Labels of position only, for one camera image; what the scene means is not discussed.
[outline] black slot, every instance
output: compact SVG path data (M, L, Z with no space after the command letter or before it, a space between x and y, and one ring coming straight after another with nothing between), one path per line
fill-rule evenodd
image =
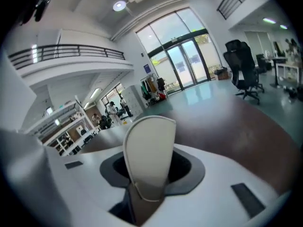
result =
M244 183L232 185L231 187L251 218L265 209L265 206Z
M83 165L82 162L80 161L74 161L74 162L70 162L70 163L66 163L65 166L67 169L71 169L71 168L74 168L74 167L77 167L77 166L81 166Z

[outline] ceiling light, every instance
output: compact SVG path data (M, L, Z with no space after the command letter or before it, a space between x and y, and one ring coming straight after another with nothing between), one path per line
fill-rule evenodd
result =
M94 97L94 95L98 92L99 88L96 88L93 94L90 96L90 99Z
M125 8L126 8L126 2L124 2L124 1L118 1L113 5L113 10L117 11L117 12L121 11Z
M89 103L86 103L83 109L86 109L88 105L89 105Z
M266 18L266 17L263 19L263 21L268 22L268 23L270 23L270 24L275 24L275 23L276 23L276 22L273 21L272 19L269 19L269 18Z
M47 111L48 115L50 115L53 112L53 109L51 107L49 107L46 109L46 111Z

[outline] doorway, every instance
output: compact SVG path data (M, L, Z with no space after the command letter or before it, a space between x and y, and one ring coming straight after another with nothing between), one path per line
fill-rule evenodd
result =
M167 54L182 90L210 80L201 51L193 38L170 47Z

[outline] desk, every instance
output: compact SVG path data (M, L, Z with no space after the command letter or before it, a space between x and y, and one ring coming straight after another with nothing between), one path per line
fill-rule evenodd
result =
M276 64L277 71L278 71L278 66L282 66L284 68L284 78L286 78L286 73L285 73L286 68L297 69L297 82L298 82L298 85L301 84L302 69L303 69L302 61L295 61L295 62L287 61L286 63L277 63Z
M279 88L280 85L278 83L278 75L277 75L277 67L276 67L276 61L277 60L286 60L286 57L268 57L268 58L262 58L263 60L272 60L274 62L274 68L275 68L275 82L271 83L270 85L273 88Z
M299 148L276 122L242 99L220 95L160 115L176 120L176 144L233 159L278 193L291 188L301 161ZM121 146L129 127L101 131L78 154Z

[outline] shiny floor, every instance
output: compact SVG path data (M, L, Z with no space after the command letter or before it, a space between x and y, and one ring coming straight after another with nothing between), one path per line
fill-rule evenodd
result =
M272 72L261 74L260 83L265 88L265 93L259 93L260 105L253 98L246 97L245 101L261 110L272 120L278 123L294 140L298 147L303 144L303 102L290 101L289 95L282 89L275 89L269 84L274 82ZM280 81L281 85L293 86L295 83ZM230 80L214 80L191 87L185 91L169 95L167 101L163 101L148 109L143 116L158 115L169 110L186 108L212 97L226 94L236 94L237 88Z

